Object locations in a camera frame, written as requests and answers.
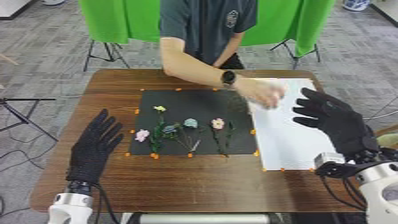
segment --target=pink flower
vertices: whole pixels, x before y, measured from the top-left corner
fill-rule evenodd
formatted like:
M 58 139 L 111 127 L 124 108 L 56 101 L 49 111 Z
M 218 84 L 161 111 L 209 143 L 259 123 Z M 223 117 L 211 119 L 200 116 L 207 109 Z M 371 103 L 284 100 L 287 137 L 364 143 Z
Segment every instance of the pink flower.
M 225 122 L 223 122 L 223 120 L 220 118 L 211 120 L 211 124 L 213 124 L 213 129 L 222 130 Z
M 149 136 L 149 131 L 140 129 L 140 131 L 134 134 L 134 141 L 143 142 L 147 136 Z

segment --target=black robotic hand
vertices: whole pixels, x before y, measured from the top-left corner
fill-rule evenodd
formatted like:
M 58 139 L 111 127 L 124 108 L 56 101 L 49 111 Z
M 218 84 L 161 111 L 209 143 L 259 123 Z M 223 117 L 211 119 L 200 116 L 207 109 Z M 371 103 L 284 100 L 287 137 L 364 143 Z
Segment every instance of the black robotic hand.
M 108 118 L 108 110 L 102 109 L 70 148 L 67 181 L 83 181 L 97 184 L 108 155 L 122 140 L 122 134 L 117 135 L 122 125 L 120 123 L 113 125 L 113 123 L 115 118 Z
M 310 117 L 294 117 L 293 121 L 310 128 L 317 128 L 328 135 L 335 151 L 346 158 L 365 157 L 362 153 L 378 151 L 373 131 L 364 124 L 362 115 L 349 105 L 326 94 L 301 89 L 307 99 L 298 99 L 293 111 Z

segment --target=wall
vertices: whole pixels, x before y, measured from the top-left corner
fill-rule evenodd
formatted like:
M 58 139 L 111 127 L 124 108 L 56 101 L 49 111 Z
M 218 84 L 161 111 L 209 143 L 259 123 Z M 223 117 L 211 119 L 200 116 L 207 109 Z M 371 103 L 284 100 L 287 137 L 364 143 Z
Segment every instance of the wall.
M 398 22 L 398 0 L 387 0 L 385 2 L 378 0 L 373 5 Z
M 8 17 L 30 0 L 0 0 L 0 17 Z

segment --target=wooden table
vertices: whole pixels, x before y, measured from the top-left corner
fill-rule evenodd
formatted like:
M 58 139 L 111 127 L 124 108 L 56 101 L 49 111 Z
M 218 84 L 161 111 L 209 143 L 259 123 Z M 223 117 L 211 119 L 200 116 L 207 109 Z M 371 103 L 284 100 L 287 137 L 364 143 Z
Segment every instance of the wooden table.
M 303 71 L 243 71 L 250 77 L 310 78 Z M 163 75 L 159 70 L 101 70 L 92 76 L 56 144 L 46 170 L 35 186 L 30 204 L 46 211 L 53 197 L 65 187 L 70 147 L 81 130 L 102 108 L 124 124 L 126 135 L 110 156 L 101 184 L 115 212 L 348 212 L 333 201 L 319 179 L 309 171 L 262 172 L 252 155 L 126 157 L 134 127 L 133 111 L 140 89 L 198 89 L 202 87 Z M 337 194 L 339 182 L 330 181 Z

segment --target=smartwatch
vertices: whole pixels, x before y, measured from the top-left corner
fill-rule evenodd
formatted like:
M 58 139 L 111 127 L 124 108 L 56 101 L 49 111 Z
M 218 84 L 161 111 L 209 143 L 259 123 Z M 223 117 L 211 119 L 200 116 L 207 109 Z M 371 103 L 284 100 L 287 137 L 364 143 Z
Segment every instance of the smartwatch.
M 234 84 L 234 81 L 236 81 L 236 74 L 234 74 L 232 71 L 223 72 L 222 77 L 220 77 L 220 81 L 222 81 L 223 87 L 230 88 L 232 84 Z

